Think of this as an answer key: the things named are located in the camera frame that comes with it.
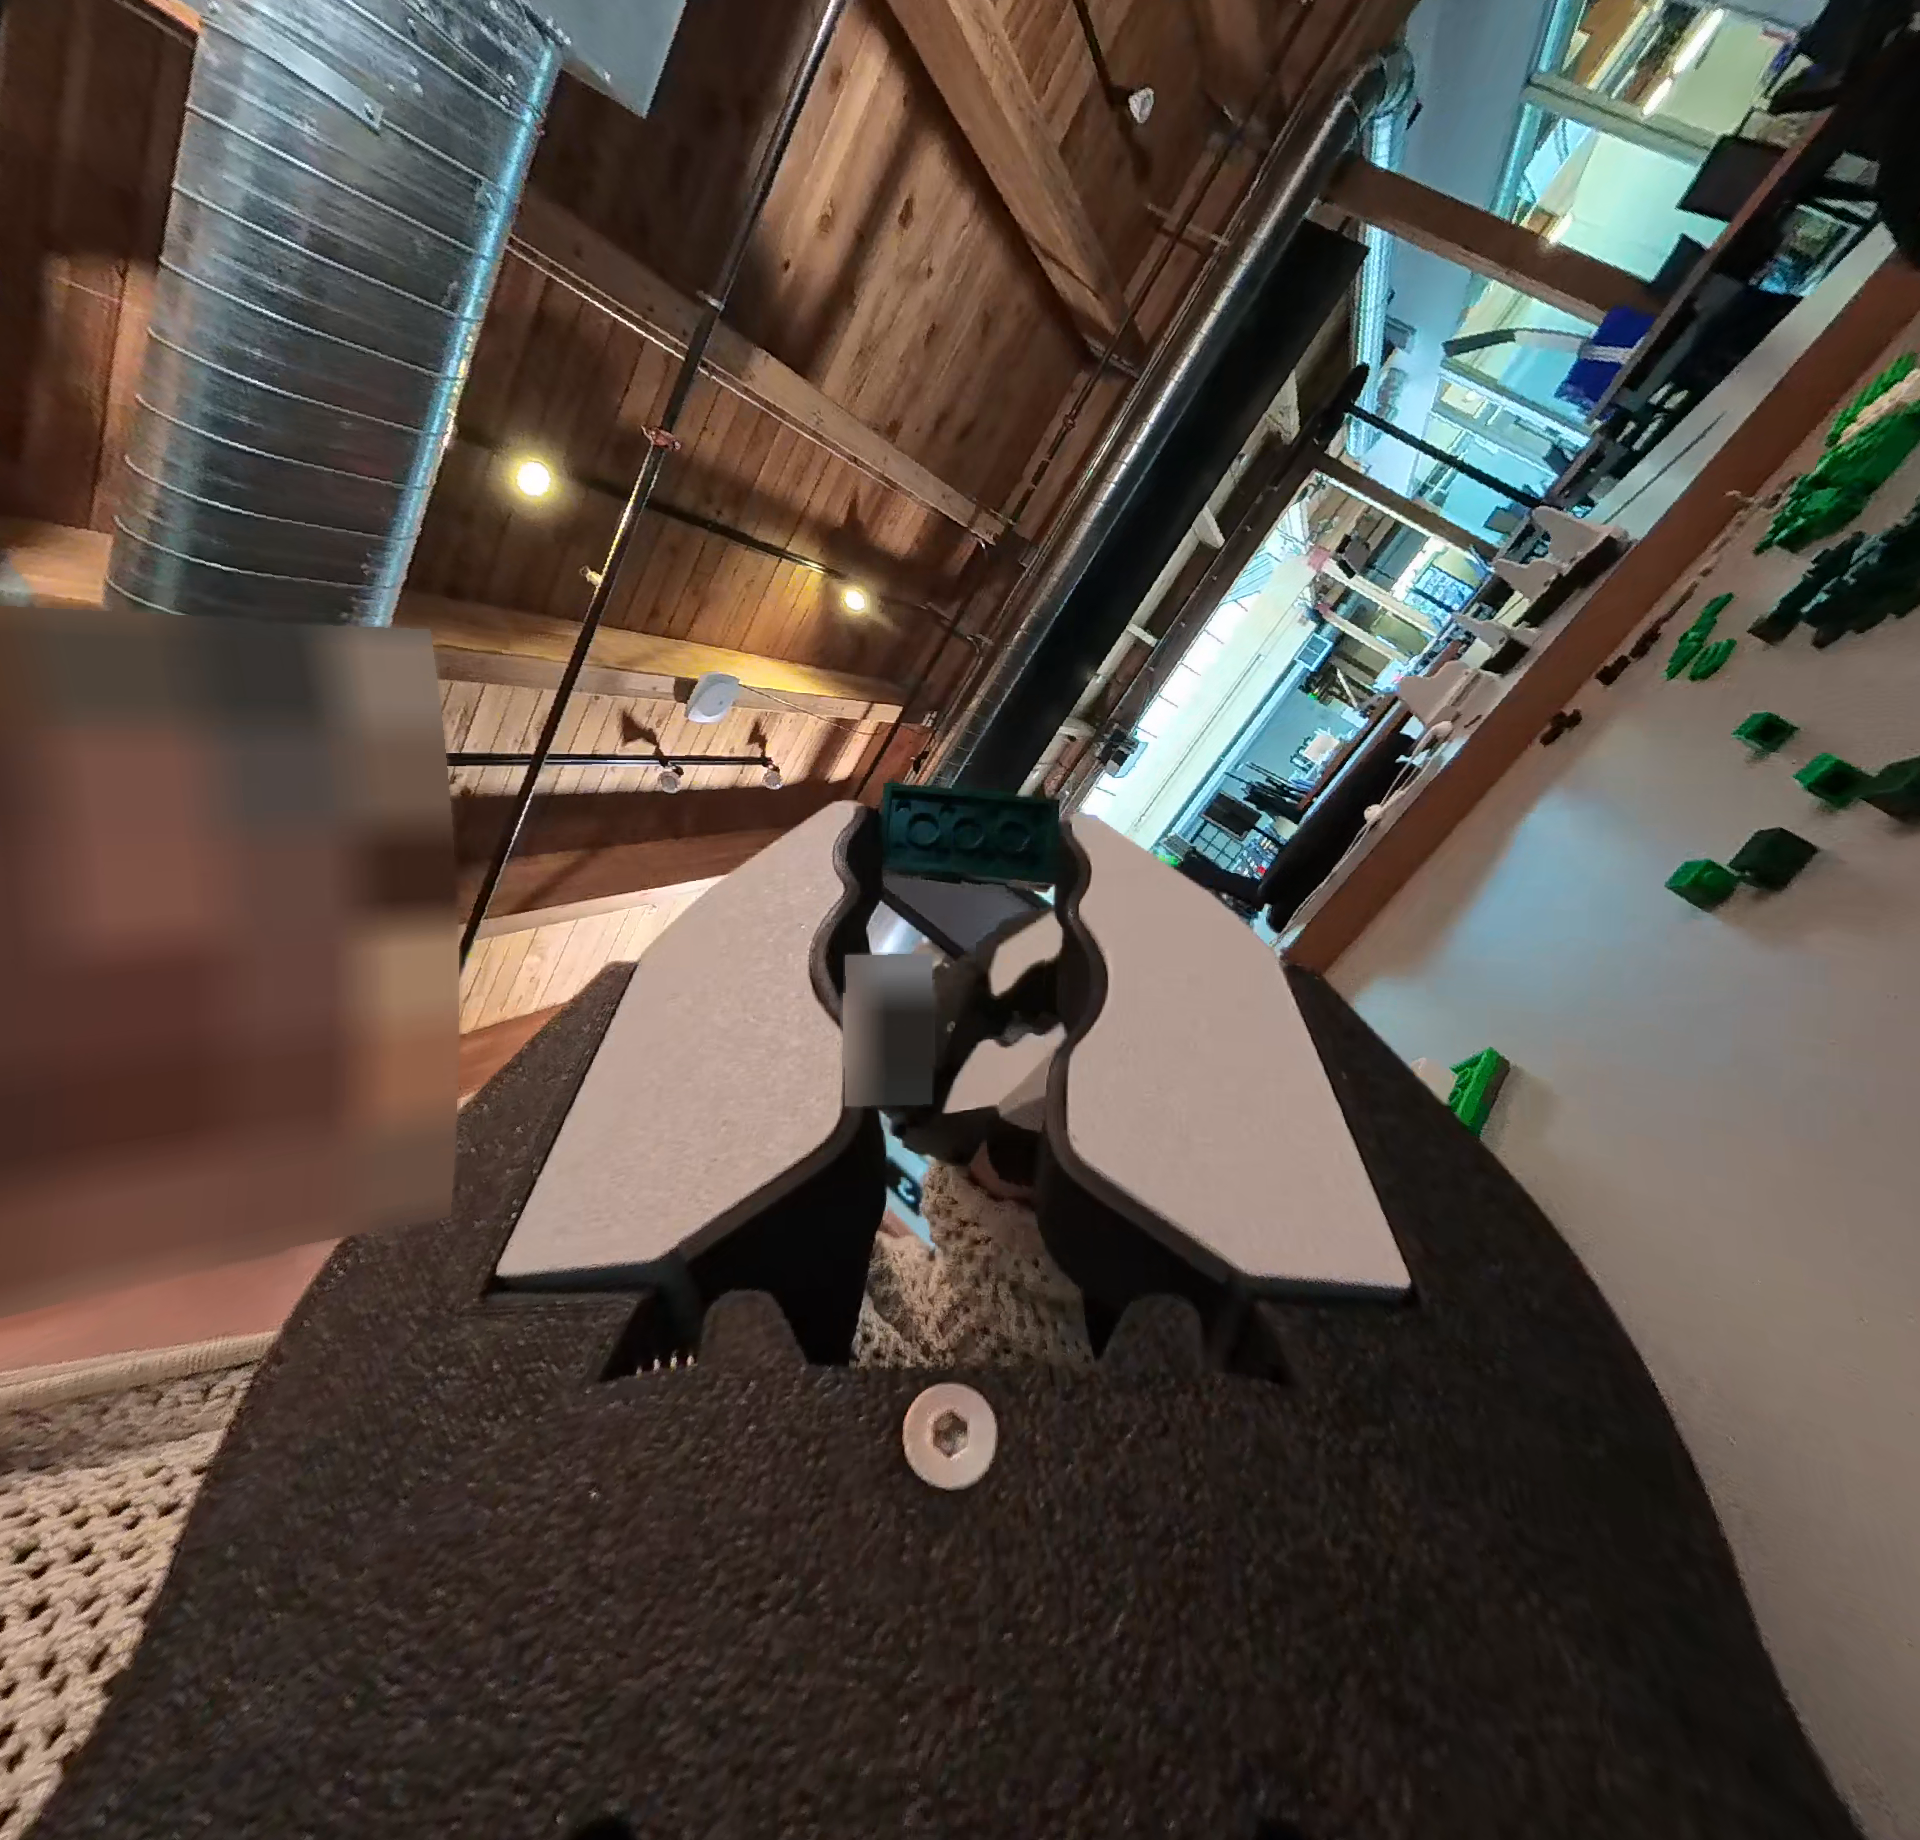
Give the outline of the pile of dark green pieces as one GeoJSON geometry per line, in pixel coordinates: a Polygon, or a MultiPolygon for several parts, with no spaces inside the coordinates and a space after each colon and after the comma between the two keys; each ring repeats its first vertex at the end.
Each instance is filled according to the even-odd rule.
{"type": "Polygon", "coordinates": [[[1853,532],[1818,551],[1804,574],[1748,634],[1779,647],[1799,628],[1812,650],[1904,619],[1918,607],[1918,524],[1904,521],[1880,535],[1853,532]]]}

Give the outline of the silver air duct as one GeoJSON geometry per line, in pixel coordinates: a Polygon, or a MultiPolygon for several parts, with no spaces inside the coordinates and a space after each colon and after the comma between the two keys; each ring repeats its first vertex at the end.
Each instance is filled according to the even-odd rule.
{"type": "Polygon", "coordinates": [[[558,74],[526,0],[206,0],[104,605],[394,619],[558,74]]]}

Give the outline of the dark green lego brick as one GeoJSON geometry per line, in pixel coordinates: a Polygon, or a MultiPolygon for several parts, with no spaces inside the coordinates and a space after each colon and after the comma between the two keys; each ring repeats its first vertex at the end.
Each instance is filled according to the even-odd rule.
{"type": "Polygon", "coordinates": [[[1045,891],[1063,862],[1063,819],[1047,796],[891,782],[881,808],[882,871],[953,883],[1045,891]]]}

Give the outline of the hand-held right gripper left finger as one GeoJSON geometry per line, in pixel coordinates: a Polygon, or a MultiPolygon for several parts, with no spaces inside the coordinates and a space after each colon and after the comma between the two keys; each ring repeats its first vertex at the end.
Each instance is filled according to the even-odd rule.
{"type": "Polygon", "coordinates": [[[879,1120],[845,1098],[845,939],[879,891],[877,814],[836,801],[648,946],[499,1256],[501,1284],[692,1273],[821,1187],[879,1225],[879,1120]]]}

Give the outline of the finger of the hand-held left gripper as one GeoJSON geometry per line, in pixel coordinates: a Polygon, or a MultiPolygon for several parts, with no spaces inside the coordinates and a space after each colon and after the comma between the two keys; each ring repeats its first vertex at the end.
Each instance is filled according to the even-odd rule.
{"type": "Polygon", "coordinates": [[[1047,895],[1000,882],[884,879],[882,904],[947,956],[1054,910],[1047,895]]]}
{"type": "Polygon", "coordinates": [[[983,1039],[960,1065],[942,1112],[947,1116],[983,1110],[1017,1115],[1045,1104],[1054,1058],[1055,1038],[1051,1034],[983,1039]]]}

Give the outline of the pile of bright green pieces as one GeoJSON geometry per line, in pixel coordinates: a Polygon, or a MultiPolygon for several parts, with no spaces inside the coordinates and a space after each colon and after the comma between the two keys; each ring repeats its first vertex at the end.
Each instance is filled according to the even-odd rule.
{"type": "MultiPolygon", "coordinates": [[[[1869,385],[1833,416],[1809,466],[1790,475],[1785,485],[1748,503],[1738,513],[1733,527],[1710,546],[1698,568],[1695,587],[1706,587],[1715,568],[1720,566],[1722,549],[1733,546],[1738,537],[1748,531],[1751,517],[1762,521],[1755,541],[1756,556],[1785,556],[1794,566],[1790,583],[1774,592],[1774,599],[1765,605],[1756,619],[1804,574],[1816,554],[1853,532],[1880,535],[1906,521],[1918,524],[1918,509],[1909,506],[1897,521],[1880,531],[1871,531],[1866,527],[1869,512],[1886,488],[1897,478],[1917,477],[1917,447],[1918,371],[1917,351],[1907,351],[1877,373],[1869,385]]],[[[1861,634],[1866,633],[1850,634],[1826,651],[1861,634]]],[[[1785,644],[1794,638],[1812,642],[1809,628],[1794,633],[1785,644]]],[[[1765,650],[1776,650],[1756,638],[1751,641],[1765,650]]]]}

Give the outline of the black pole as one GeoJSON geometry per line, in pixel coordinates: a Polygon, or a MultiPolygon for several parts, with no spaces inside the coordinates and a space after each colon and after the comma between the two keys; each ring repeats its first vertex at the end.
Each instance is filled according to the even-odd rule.
{"type": "Polygon", "coordinates": [[[733,237],[723,257],[723,264],[715,271],[707,291],[700,296],[700,318],[696,320],[686,346],[681,355],[679,371],[675,373],[669,399],[660,412],[660,421],[648,430],[648,449],[636,475],[636,481],[622,506],[617,531],[613,535],[610,549],[606,554],[606,563],[601,577],[594,587],[589,599],[589,612],[582,625],[577,631],[577,636],[571,644],[571,651],[564,660],[564,669],[558,682],[558,690],[547,708],[547,713],[542,721],[542,732],[537,736],[537,747],[532,758],[526,762],[521,786],[517,791],[514,808],[508,815],[508,821],[499,835],[498,845],[493,845],[491,859],[482,871],[482,879],[475,893],[475,898],[469,909],[469,922],[460,939],[460,971],[469,970],[469,956],[472,946],[479,941],[482,922],[490,915],[493,904],[493,893],[498,891],[514,853],[518,838],[532,815],[536,799],[542,785],[542,774],[545,771],[547,760],[558,741],[564,713],[573,700],[579,680],[589,666],[589,655],[597,638],[599,628],[603,627],[608,603],[613,590],[619,585],[622,571],[626,568],[629,556],[636,543],[640,522],[648,512],[655,488],[660,485],[660,475],[666,469],[670,456],[681,447],[679,424],[688,404],[692,391],[698,383],[698,377],[707,364],[707,349],[712,338],[719,330],[720,320],[724,318],[733,291],[737,287],[738,275],[743,271],[750,244],[756,234],[756,225],[766,208],[767,197],[773,195],[774,183],[781,172],[781,164],[786,156],[786,151],[792,143],[797,125],[804,114],[808,96],[825,67],[832,33],[836,32],[850,0],[829,0],[822,16],[811,29],[811,35],[806,44],[804,59],[796,76],[791,78],[781,111],[774,119],[773,132],[766,139],[761,156],[756,164],[756,175],[748,194],[743,213],[738,215],[733,237]]]}

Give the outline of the pile of black grey pieces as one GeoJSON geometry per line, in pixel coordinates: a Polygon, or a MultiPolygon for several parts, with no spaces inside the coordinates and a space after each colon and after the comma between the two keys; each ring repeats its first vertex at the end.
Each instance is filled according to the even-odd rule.
{"type": "MultiPolygon", "coordinates": [[[[1611,688],[1621,677],[1625,677],[1637,661],[1641,661],[1662,638],[1667,625],[1647,627],[1623,654],[1606,660],[1606,664],[1589,678],[1586,686],[1588,696],[1599,696],[1599,690],[1611,688]]],[[[1586,712],[1580,704],[1559,710],[1553,720],[1543,726],[1537,736],[1539,749],[1550,749],[1565,735],[1580,727],[1586,720],[1586,712]]]]}

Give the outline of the black ceiling pipe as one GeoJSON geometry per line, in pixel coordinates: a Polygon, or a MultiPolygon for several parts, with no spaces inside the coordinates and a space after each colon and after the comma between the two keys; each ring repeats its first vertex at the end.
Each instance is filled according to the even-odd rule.
{"type": "Polygon", "coordinates": [[[930,751],[926,785],[1024,786],[1363,260],[1355,237],[1302,221],[1214,262],[1045,541],[1038,592],[930,751]]]}

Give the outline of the grey wood-edged table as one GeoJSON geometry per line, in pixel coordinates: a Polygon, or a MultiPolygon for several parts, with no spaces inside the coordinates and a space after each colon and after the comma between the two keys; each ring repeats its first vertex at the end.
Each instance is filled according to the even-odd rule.
{"type": "Polygon", "coordinates": [[[1284,926],[1284,951],[1325,971],[1436,856],[1501,778],[1573,710],[1599,672],[1674,607],[1715,543],[1769,496],[1812,432],[1902,351],[1917,323],[1918,275],[1875,228],[1612,490],[1603,513],[1635,537],[1625,556],[1561,612],[1498,696],[1385,803],[1381,819],[1284,926]]]}

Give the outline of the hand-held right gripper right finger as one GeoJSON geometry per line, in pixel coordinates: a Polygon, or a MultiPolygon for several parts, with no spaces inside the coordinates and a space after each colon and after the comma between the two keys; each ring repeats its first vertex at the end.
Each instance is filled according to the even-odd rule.
{"type": "Polygon", "coordinates": [[[1256,1297],[1405,1297],[1405,1253],[1280,955],[1098,819],[1063,835],[1047,1151],[1095,1214],[1256,1297]]]}

